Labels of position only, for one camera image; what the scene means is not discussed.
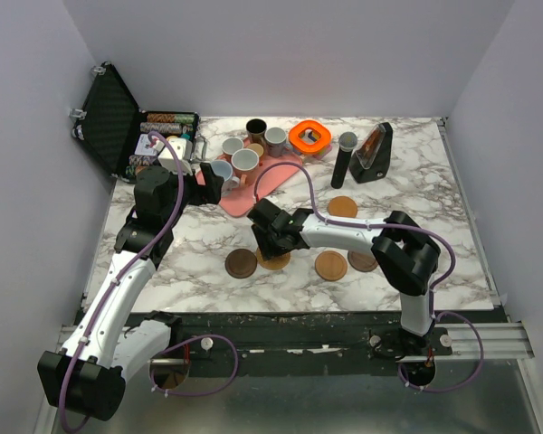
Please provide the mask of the small woven rattan coaster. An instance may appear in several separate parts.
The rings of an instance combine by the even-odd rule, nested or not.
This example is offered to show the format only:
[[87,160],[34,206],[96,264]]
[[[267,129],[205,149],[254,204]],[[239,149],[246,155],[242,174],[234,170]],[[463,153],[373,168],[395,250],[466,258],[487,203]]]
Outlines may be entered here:
[[289,252],[272,259],[264,259],[261,250],[257,249],[255,256],[261,267],[273,271],[284,269],[291,261],[291,254]]

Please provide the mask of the dark wood coaster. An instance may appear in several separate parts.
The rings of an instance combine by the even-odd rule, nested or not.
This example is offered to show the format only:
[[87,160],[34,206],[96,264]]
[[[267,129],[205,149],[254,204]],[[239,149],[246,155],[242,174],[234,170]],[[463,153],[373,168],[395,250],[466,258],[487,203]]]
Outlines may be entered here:
[[248,278],[257,269],[255,254],[247,249],[235,249],[225,258],[226,272],[233,278]]
[[376,259],[369,254],[349,251],[347,257],[350,266],[360,272],[371,272],[378,267]]

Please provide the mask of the light wood coaster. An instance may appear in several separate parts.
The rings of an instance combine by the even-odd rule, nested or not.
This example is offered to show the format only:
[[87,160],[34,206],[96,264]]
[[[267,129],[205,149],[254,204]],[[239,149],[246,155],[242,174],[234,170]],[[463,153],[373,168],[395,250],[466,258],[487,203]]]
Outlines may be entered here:
[[358,208],[353,199],[348,196],[340,195],[330,200],[328,213],[330,216],[356,218]]
[[315,260],[317,274],[326,281],[337,281],[348,272],[347,260],[334,250],[321,252]]

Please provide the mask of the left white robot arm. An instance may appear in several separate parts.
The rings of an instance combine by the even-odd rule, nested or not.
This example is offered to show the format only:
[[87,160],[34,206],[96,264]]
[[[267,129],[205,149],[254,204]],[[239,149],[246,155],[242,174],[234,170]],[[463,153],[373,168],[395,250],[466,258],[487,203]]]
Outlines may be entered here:
[[123,328],[138,295],[157,271],[173,228],[187,205],[217,204],[224,179],[208,163],[200,175],[176,175],[153,165],[142,170],[135,204],[119,231],[106,278],[89,310],[56,352],[37,364],[50,405],[87,419],[109,420],[119,408],[132,376],[156,354],[176,355],[183,336],[176,320],[159,314],[131,335]]

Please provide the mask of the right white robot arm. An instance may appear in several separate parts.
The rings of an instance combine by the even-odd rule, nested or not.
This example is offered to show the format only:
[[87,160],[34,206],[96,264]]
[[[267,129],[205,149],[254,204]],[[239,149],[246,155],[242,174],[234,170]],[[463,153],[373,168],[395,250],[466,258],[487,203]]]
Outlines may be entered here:
[[319,217],[313,210],[294,213],[261,199],[248,212],[252,232],[264,259],[293,250],[333,248],[369,255],[388,283],[400,293],[400,347],[419,354],[431,343],[433,325],[431,278],[440,248],[406,213],[380,220]]

